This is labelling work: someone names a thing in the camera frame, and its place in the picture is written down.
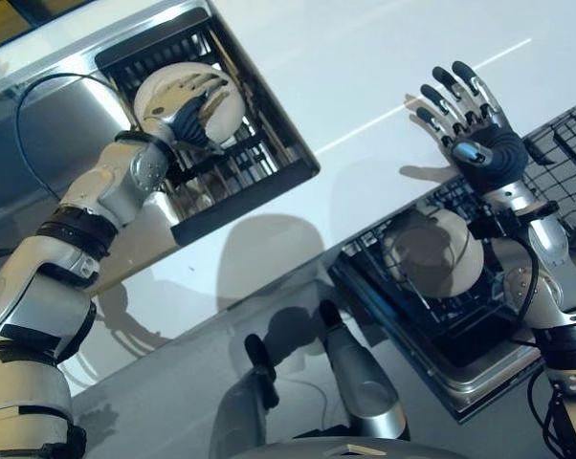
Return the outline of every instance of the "robot forearm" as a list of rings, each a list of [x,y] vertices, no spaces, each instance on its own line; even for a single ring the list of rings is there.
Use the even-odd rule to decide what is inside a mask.
[[[156,136],[108,145],[0,270],[0,457],[84,452],[56,364],[76,353],[95,319],[81,287],[95,281],[115,235],[165,177],[170,130],[147,128]]]

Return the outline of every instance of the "robotic hand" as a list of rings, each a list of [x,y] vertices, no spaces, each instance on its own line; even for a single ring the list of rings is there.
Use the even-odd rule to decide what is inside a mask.
[[[81,289],[95,282],[118,231],[163,181],[175,161],[170,145],[205,137],[199,111],[222,85],[197,75],[161,89],[144,132],[119,133],[1,268],[0,458],[82,457],[85,432],[73,425],[69,387],[56,368],[95,319]]]
[[[422,95],[436,110],[420,107],[416,114],[493,211],[470,229],[478,238],[501,238],[493,247],[505,291],[521,306],[519,323],[523,319],[531,329],[554,387],[550,412],[563,451],[557,455],[576,458],[576,267],[554,215],[558,206],[538,201],[522,181],[528,153],[486,84],[463,62],[452,70],[464,85],[440,67],[432,76],[455,105],[425,84]],[[521,250],[515,241],[533,258],[530,265],[515,256]],[[550,423],[552,416],[546,418]]]

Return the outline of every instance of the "white countertop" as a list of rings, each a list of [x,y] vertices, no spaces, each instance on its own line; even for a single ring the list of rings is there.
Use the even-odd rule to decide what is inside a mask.
[[[90,32],[109,31],[119,16],[176,3],[97,0],[45,27],[81,26],[85,14]],[[421,83],[432,82],[433,66],[449,68],[455,59],[474,66],[522,134],[576,104],[576,1],[215,0],[212,9],[321,172],[122,283],[129,316],[168,339],[435,187],[422,177],[451,175],[417,169],[447,162],[404,107]],[[44,28],[0,49],[0,67],[3,56],[17,59],[22,43],[52,43],[49,34],[35,38],[40,33]],[[6,65],[22,68],[9,58]],[[97,344],[84,344],[80,360],[94,371],[67,363],[82,385],[134,359],[107,347],[114,341],[101,343],[106,335],[99,322],[87,341]]]

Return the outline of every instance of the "robot finger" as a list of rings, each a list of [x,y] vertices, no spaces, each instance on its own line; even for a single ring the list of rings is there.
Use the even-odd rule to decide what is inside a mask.
[[[221,86],[226,86],[228,81],[215,74],[202,74],[194,78],[190,83],[190,89],[196,96],[210,94]]]
[[[456,110],[436,89],[429,84],[423,84],[420,87],[420,92],[422,96],[430,100],[437,107],[441,115],[445,118],[446,123],[452,127],[456,135],[467,131],[465,127],[467,123],[462,113]]]
[[[475,104],[473,98],[467,93],[454,76],[442,67],[432,69],[432,77],[436,79],[443,87],[454,97],[458,110],[464,114],[469,125],[481,123],[479,107]]]
[[[474,103],[481,110],[481,115],[484,119],[490,119],[499,127],[508,126],[509,123],[505,114],[500,108],[500,104],[488,89],[486,83],[475,73],[475,71],[464,62],[457,60],[452,65],[452,70],[457,74],[460,79],[464,81],[470,91],[470,96],[473,98]]]
[[[435,118],[434,114],[425,107],[418,107],[415,111],[417,117],[426,123],[434,135],[439,139],[441,144],[446,148],[452,145],[452,136],[448,133],[447,129]]]

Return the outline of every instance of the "black rubber band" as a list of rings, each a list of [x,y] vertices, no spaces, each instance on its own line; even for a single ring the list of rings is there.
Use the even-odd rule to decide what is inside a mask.
[[[166,144],[165,141],[162,139],[153,136],[152,134],[148,134],[144,131],[120,131],[116,134],[114,138],[116,142],[118,141],[139,141],[139,142],[147,142],[152,143],[156,146],[159,150],[163,152],[166,159],[172,163],[175,160],[175,154],[173,153],[173,149]]]

